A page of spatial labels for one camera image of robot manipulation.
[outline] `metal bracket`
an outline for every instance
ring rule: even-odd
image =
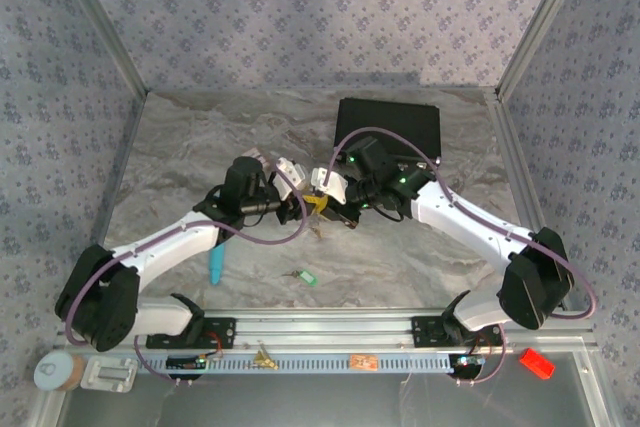
[[[187,343],[184,337],[164,334],[149,335],[147,337],[147,349],[185,349],[185,350],[212,350],[217,348],[216,334],[220,339],[221,349],[233,349],[236,338],[236,319],[232,317],[205,317],[202,331],[194,342]]]
[[[415,348],[424,347],[460,347],[471,349],[478,347],[499,347],[502,345],[500,331],[496,326],[487,326],[478,332],[471,332],[462,344],[455,342],[445,331],[441,316],[419,316],[411,318],[411,334]]]

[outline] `small green object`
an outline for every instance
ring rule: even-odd
[[[316,285],[316,283],[318,282],[318,279],[316,279],[315,276],[308,270],[301,271],[300,275],[298,275],[298,278],[304,280],[307,284],[309,284],[312,287]]]

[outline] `patterned wallpaper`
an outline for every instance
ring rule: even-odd
[[[600,300],[599,344],[640,425],[640,1],[567,0],[508,100],[550,226]]]
[[[492,86],[540,0],[100,1],[149,89],[166,91]]]
[[[21,426],[54,297],[104,222],[135,107],[76,0],[2,0],[0,425]]]

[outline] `gray marble table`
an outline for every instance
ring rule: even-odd
[[[450,186],[509,221],[516,209],[482,92],[271,91],[149,94],[109,226],[107,248],[173,223],[221,183],[233,159],[251,147],[306,166],[326,165],[338,101],[347,96],[429,103],[441,109],[443,165]],[[284,237],[275,216],[247,229]],[[307,269],[311,287],[282,274]],[[315,219],[296,240],[226,247],[219,285],[209,283],[208,254],[153,282],[144,295],[187,295],[204,308],[443,307],[462,290],[497,283],[474,252],[411,220],[395,224],[365,212],[356,230]]]

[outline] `orange sticker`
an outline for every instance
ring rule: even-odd
[[[349,358],[349,368],[375,372],[378,370],[378,357],[375,355],[353,354]]]

